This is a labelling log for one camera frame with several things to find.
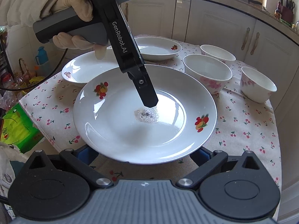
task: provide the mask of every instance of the shallow white dish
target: shallow white dish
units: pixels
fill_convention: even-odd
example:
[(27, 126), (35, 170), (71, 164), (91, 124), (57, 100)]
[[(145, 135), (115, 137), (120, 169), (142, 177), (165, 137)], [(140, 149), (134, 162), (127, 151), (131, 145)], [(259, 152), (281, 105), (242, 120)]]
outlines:
[(216, 105), (201, 83), (172, 68), (146, 69), (159, 99), (151, 109), (119, 68), (97, 76), (77, 96), (75, 127), (97, 152), (133, 164), (164, 163), (197, 150), (213, 132)]
[(268, 77), (259, 71), (243, 66), (240, 86), (242, 92), (251, 100), (257, 103), (266, 102), (277, 87)]
[(211, 56), (190, 54), (183, 63), (185, 73), (201, 82), (210, 94), (219, 93), (233, 76), (227, 65)]
[(108, 48), (105, 57), (98, 60), (95, 52), (80, 55), (68, 62), (62, 69), (61, 75), (76, 86), (84, 87), (86, 83), (110, 69), (118, 67), (112, 48)]
[(200, 49), (203, 55), (214, 57), (225, 64), (233, 63), (236, 60), (232, 53), (214, 45), (203, 44)]
[(135, 38), (144, 60), (159, 61), (175, 57), (182, 50), (182, 46), (169, 39), (159, 37)]

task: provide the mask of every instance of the countertop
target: countertop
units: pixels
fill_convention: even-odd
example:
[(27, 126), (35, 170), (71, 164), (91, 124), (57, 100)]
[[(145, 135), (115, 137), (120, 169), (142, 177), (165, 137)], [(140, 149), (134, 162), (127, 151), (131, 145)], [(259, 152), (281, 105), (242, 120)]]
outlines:
[(235, 9), (237, 11), (240, 11), (242, 13), (245, 13), (249, 16), (252, 16), (269, 26), (273, 27), (277, 31), (281, 32), (285, 36), (287, 36), (289, 39), (291, 39), (293, 42), (295, 42), (297, 45), (299, 45), (299, 35), (292, 31), (292, 29), (270, 14), (266, 13), (265, 11), (262, 11), (250, 4), (247, 4), (240, 0), (207, 0), (211, 1), (213, 3), (218, 3), (227, 7), (230, 7), (232, 9)]

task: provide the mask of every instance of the ceramic plate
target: ceramic plate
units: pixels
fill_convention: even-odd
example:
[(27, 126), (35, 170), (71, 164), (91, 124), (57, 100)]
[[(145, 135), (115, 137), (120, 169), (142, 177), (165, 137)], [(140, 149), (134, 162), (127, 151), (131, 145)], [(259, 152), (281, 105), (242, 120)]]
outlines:
[(107, 49), (102, 60), (96, 59), (95, 52), (91, 51), (68, 62), (63, 67), (61, 74), (66, 81), (84, 87), (96, 76), (116, 67), (118, 67), (118, 63), (112, 49)]
[(159, 61), (173, 58), (182, 50), (182, 46), (169, 39), (158, 37), (135, 38), (144, 60)]
[(189, 155), (210, 137), (216, 105), (207, 89), (172, 68), (146, 65), (158, 95), (144, 107), (127, 74), (102, 73), (81, 90), (73, 119), (82, 139), (97, 152), (133, 164), (158, 164)]

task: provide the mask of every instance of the metal screw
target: metal screw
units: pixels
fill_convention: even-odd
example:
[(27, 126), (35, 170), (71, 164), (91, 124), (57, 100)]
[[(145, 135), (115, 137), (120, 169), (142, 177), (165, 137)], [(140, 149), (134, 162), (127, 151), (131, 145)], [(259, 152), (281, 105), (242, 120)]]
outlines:
[(111, 180), (107, 179), (107, 178), (100, 178), (100, 179), (96, 180), (96, 183), (98, 185), (101, 185), (101, 186), (106, 186), (106, 185), (109, 185), (111, 183)]
[(181, 186), (190, 186), (191, 184), (193, 184), (193, 181), (191, 179), (180, 179), (178, 183)]
[(4, 176), (4, 178), (5, 178), (5, 180), (6, 180), (7, 182), (9, 182), (9, 183), (12, 182), (11, 177), (10, 177), (7, 173), (5, 173), (3, 176)]

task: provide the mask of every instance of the white glove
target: white glove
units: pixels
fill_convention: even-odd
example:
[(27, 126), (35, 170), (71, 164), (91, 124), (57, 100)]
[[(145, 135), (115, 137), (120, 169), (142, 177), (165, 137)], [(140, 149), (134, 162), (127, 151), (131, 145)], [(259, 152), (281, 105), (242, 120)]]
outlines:
[[(92, 4), (89, 0), (57, 0), (51, 8), (52, 13), (73, 7), (78, 17), (83, 21), (89, 22), (92, 20)], [(103, 59), (106, 53), (107, 46), (90, 43), (81, 36), (71, 36), (61, 32), (53, 37), (54, 44), (62, 49), (89, 49), (93, 48), (95, 56), (98, 60)]]

